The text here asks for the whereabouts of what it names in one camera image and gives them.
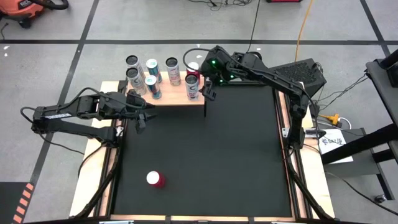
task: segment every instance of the yellow plug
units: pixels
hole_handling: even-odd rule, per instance
[[[319,116],[328,119],[331,122],[331,124],[334,126],[338,124],[338,117],[339,117],[338,114],[335,114],[334,116],[327,116],[327,115],[319,115]]]

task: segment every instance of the red can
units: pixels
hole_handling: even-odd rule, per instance
[[[196,63],[196,62],[190,62],[188,64],[188,66],[193,68],[193,69],[195,69],[195,70],[187,68],[187,75],[192,74],[192,75],[195,75],[196,77],[198,77],[198,85],[199,85],[200,84],[200,73],[198,71],[199,70],[199,64]]]
[[[162,188],[166,184],[166,178],[157,171],[150,171],[147,175],[147,182],[156,188]]]

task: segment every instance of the wooden shelf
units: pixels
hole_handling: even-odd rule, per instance
[[[199,93],[199,97],[197,100],[189,100],[187,96],[187,89],[185,87],[185,77],[187,76],[187,72],[180,72],[181,74],[181,84],[179,86],[173,86],[170,84],[169,74],[167,72],[161,72],[163,81],[159,84],[160,91],[162,92],[162,97],[160,99],[153,99],[150,91],[147,89],[147,93],[142,96],[146,102],[152,103],[153,105],[204,105],[205,99],[201,93]],[[200,86],[203,85],[203,77],[200,78]],[[130,83],[127,86],[127,90],[129,91],[132,88]]]

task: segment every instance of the yellow cable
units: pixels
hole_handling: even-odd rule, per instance
[[[298,52],[299,52],[299,45],[300,45],[301,33],[302,33],[303,30],[304,30],[305,21],[307,20],[308,14],[310,13],[310,9],[311,9],[311,6],[312,6],[312,2],[313,2],[313,0],[311,0],[310,5],[308,6],[307,12],[305,13],[305,17],[304,17],[303,24],[301,25],[300,33],[298,34],[297,45],[296,45],[296,54],[295,54],[295,57],[294,57],[294,62],[297,61],[297,54],[298,54]]]

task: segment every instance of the soda can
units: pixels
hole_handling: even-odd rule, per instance
[[[133,89],[137,91],[138,94],[145,95],[147,89],[145,88],[144,81],[139,75],[138,69],[136,68],[128,68],[126,71],[127,79],[129,80]]]
[[[147,182],[156,188],[162,188],[166,184],[166,178],[160,172],[150,171],[147,174]]]
[[[159,99],[162,97],[162,92],[160,92],[159,84],[157,83],[157,78],[154,75],[149,75],[145,79],[145,84],[148,87],[148,90],[152,93],[153,99]]]
[[[174,86],[181,84],[180,67],[177,59],[171,57],[166,60],[167,73],[169,74],[170,83]]]
[[[194,70],[187,68],[187,75],[193,74],[198,78],[198,85],[200,84],[200,73],[199,73],[199,64],[196,62],[190,62],[188,64],[189,67],[193,68]]]
[[[194,74],[189,74],[185,77],[185,85],[187,87],[187,96],[189,100],[196,100],[199,96],[198,77]]]
[[[142,78],[142,81],[145,80],[144,69],[142,69],[141,63],[139,63],[138,57],[135,55],[130,55],[126,58],[127,68],[136,68],[139,72],[139,75]]]
[[[162,82],[162,74],[160,74],[159,66],[157,64],[156,59],[149,59],[147,61],[147,68],[149,75],[154,75],[157,78],[157,83]]]

